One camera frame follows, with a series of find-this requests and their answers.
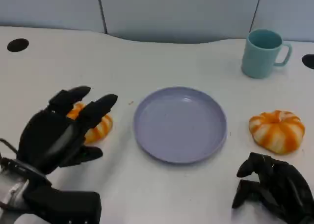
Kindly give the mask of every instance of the orange and white pumpkin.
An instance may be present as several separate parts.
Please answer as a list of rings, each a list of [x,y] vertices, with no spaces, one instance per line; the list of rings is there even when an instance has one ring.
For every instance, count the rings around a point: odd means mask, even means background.
[[[305,132],[297,116],[280,110],[252,117],[249,129],[258,145],[277,154],[297,150]]]
[[[73,109],[67,114],[67,117],[75,120],[79,112],[85,107],[82,102],[74,104]],[[102,121],[95,127],[88,130],[85,134],[85,144],[96,142],[104,138],[112,129],[112,118],[109,115],[102,117]]]

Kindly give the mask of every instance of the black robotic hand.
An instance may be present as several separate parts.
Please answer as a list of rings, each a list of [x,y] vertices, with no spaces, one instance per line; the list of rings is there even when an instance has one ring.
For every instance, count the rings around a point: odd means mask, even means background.
[[[232,208],[245,200],[260,201],[272,214],[288,224],[314,221],[314,200],[311,190],[299,171],[287,162],[270,156],[251,153],[240,166],[237,177],[258,174],[260,182],[240,180]]]
[[[25,184],[19,191],[21,195],[12,196],[9,203],[1,201],[0,208],[21,214],[33,213],[52,224],[99,223],[102,208],[98,193],[59,191],[51,187],[45,176],[57,167],[77,165],[103,155],[99,148],[84,146],[84,136],[110,112],[117,96],[109,94],[90,102],[75,120],[66,117],[73,104],[82,100],[89,91],[87,86],[61,90],[49,101],[46,109],[31,118],[21,135],[18,151],[14,149],[17,160],[3,158],[0,161],[3,181],[14,184],[16,181],[10,180],[13,174],[13,177],[18,177],[18,184],[21,180]],[[14,206],[20,203],[14,200],[15,197],[22,197],[26,207]]]

